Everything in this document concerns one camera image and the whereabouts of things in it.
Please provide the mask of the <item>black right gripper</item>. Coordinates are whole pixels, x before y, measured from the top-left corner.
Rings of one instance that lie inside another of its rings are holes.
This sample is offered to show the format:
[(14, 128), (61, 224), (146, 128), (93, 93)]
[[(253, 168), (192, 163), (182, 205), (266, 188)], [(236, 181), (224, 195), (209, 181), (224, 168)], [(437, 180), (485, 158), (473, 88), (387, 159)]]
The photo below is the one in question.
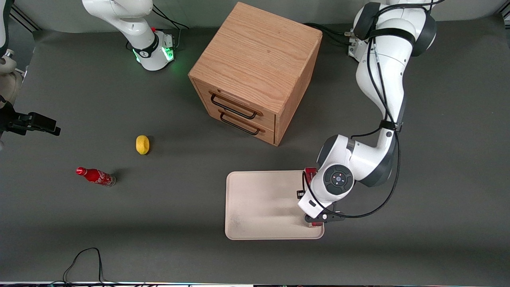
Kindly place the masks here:
[(0, 109), (0, 132), (13, 132), (25, 136), (27, 131), (39, 131), (59, 136), (61, 129), (56, 121), (39, 113), (23, 114), (14, 110), (14, 106), (6, 101)]

